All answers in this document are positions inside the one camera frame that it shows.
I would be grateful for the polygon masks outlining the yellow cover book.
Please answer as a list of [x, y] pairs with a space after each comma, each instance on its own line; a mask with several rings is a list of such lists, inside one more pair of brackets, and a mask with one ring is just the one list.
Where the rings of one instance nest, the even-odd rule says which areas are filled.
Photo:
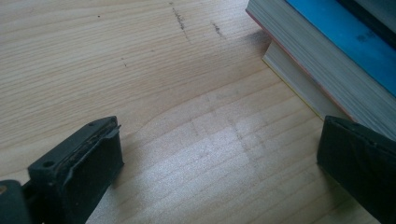
[[348, 119], [347, 113], [337, 106], [275, 41], [270, 43], [262, 60], [321, 119], [325, 119], [326, 116]]

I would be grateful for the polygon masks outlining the teal cover book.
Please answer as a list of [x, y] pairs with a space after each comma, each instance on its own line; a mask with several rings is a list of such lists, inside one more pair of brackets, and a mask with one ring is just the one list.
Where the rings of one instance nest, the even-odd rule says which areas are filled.
[[396, 97], [285, 0], [249, 0], [247, 14], [347, 113], [348, 119], [396, 141]]

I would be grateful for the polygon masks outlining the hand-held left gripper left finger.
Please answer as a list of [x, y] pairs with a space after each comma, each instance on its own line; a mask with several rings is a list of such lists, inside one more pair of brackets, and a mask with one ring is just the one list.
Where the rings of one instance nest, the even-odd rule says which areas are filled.
[[85, 224], [123, 166], [115, 116], [94, 120], [28, 167], [45, 224]]

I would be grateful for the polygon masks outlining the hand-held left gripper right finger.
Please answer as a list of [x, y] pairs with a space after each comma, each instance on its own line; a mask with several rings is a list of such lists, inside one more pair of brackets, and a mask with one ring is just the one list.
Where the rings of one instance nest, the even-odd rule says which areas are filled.
[[381, 224], [396, 224], [396, 142], [359, 123], [328, 116], [318, 165]]

